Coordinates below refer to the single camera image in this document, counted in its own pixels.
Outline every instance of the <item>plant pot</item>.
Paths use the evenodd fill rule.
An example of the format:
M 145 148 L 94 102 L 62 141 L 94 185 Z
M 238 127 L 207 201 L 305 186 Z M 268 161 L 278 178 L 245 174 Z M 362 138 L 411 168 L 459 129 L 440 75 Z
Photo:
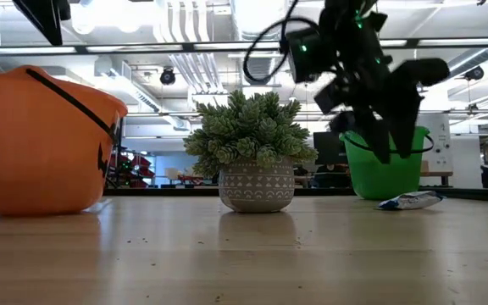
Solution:
M 255 160 L 241 159 L 219 173 L 219 197 L 239 213 L 279 212 L 291 203 L 294 191 L 290 158 L 281 158 L 268 169 Z

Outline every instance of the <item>desk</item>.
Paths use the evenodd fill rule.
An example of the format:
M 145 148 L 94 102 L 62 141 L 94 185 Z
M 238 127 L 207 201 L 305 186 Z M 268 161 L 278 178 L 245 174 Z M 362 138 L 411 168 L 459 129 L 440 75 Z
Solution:
M 0 304 L 488 304 L 488 202 L 296 197 L 242 215 L 218 197 L 106 199 L 0 218 Z

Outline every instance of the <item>black handle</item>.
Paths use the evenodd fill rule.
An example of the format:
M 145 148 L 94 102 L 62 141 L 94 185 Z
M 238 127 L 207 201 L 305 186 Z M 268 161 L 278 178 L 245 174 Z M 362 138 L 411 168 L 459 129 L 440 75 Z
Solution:
M 113 143 L 117 142 L 117 137 L 116 137 L 116 124 L 112 124 L 110 127 L 103 122 L 101 118 L 99 118 L 96 114 L 94 114 L 88 107 L 84 106 L 83 103 L 81 103 L 79 100 L 77 100 L 75 97 L 70 95 L 67 91 L 64 89 L 60 88 L 58 85 L 52 83 L 48 78 L 42 76 L 40 73 L 36 72 L 33 69 L 26 69 L 25 73 L 27 73 L 29 76 L 34 78 L 35 80 L 39 81 L 42 83 L 46 88 L 52 90 L 59 96 L 61 96 L 63 99 L 65 99 L 67 102 L 71 103 L 73 106 L 75 106 L 77 109 L 79 109 L 83 114 L 85 114 L 88 118 L 90 118 L 92 121 L 94 121 L 101 129 L 103 129 L 108 136 L 112 139 Z
M 410 153 L 426 153 L 426 152 L 432 150 L 432 148 L 434 148 L 434 140 L 429 135 L 425 135 L 424 137 L 427 138 L 432 145 L 430 147 L 423 148 L 423 149 L 411 150 Z M 370 149 L 369 147 L 366 147 L 364 145 L 361 145 L 361 144 L 355 142 L 354 140 L 348 138 L 346 135 L 344 135 L 343 138 L 344 138 L 344 140 L 350 142 L 351 144 L 353 144 L 356 147 L 359 147 L 359 148 L 364 149 L 366 151 L 372 152 L 372 149 Z M 390 150 L 389 153 L 398 153 L 398 151 L 397 150 Z

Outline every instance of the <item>computer monitor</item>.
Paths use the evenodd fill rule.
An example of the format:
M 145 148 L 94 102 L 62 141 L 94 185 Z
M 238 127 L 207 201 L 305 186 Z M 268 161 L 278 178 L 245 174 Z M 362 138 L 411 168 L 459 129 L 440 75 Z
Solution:
M 314 132 L 313 147 L 319 153 L 316 164 L 347 164 L 346 147 L 338 135 L 330 131 Z

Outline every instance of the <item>cable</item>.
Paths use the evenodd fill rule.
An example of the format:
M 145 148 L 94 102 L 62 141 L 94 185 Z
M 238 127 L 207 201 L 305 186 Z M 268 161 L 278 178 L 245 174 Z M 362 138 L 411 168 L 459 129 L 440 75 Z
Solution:
M 432 137 L 430 137 L 429 135 L 425 135 L 424 137 L 425 137 L 427 140 L 429 140 L 429 141 L 430 141 L 430 144 L 431 144 L 431 145 L 430 145 L 430 147 L 427 147 L 427 148 L 422 148 L 422 149 L 412 149 L 412 150 L 410 151 L 410 153 L 426 153 L 426 152 L 431 151 L 431 150 L 432 150 L 432 148 L 434 148 L 434 139 L 432 139 Z M 351 144 L 353 144 L 353 146 L 355 146 L 355 147 L 359 147 L 359 148 L 361 148 L 361 149 L 363 149 L 363 150 L 365 150 L 365 151 L 373 152 L 372 148 L 370 148 L 370 147 L 366 147 L 366 146 L 364 146 L 364 145 L 362 145 L 362 144 L 359 144 L 359 143 L 355 142 L 354 140 L 350 139 L 350 138 L 349 138 L 349 137 L 347 137 L 347 136 L 343 136 L 343 139 L 344 139 L 344 140 L 346 140 L 346 141 L 348 141 L 348 142 L 350 142 L 350 143 L 351 143 Z M 399 152 L 398 152 L 398 150 L 396 150 L 396 149 L 390 149 L 390 150 L 389 150 L 389 153 L 399 153 Z
M 255 41 L 253 41 L 252 45 L 247 49 L 246 56 L 244 57 L 243 70 L 244 70 L 244 75 L 249 80 L 256 81 L 256 82 L 267 82 L 270 80 L 270 78 L 273 75 L 275 75 L 276 73 L 278 73 L 278 71 L 280 71 L 281 66 L 286 62 L 287 56 L 289 55 L 289 45 L 286 39 L 286 28 L 288 23 L 303 22 L 307 25 L 310 25 L 310 27 L 312 27 L 319 33 L 319 25 L 314 21 L 303 17 L 291 17 L 291 14 L 293 13 L 293 10 L 295 9 L 297 3 L 298 0 L 294 0 L 291 6 L 289 7 L 289 10 L 287 11 L 286 17 L 282 20 L 278 20 L 274 22 L 272 25 L 264 29 L 261 32 L 261 34 L 259 34 L 259 36 L 255 39 Z M 278 65 L 276 66 L 276 68 L 274 68 L 274 70 L 269 75 L 265 76 L 264 78 L 257 79 L 250 73 L 250 70 L 247 67 L 247 62 L 250 59 L 253 50 L 255 49 L 257 44 L 263 39 L 263 37 L 267 35 L 267 33 L 269 33 L 272 29 L 274 29 L 276 26 L 279 25 L 281 25 L 280 52 L 283 53 L 283 57 L 281 61 L 278 63 Z

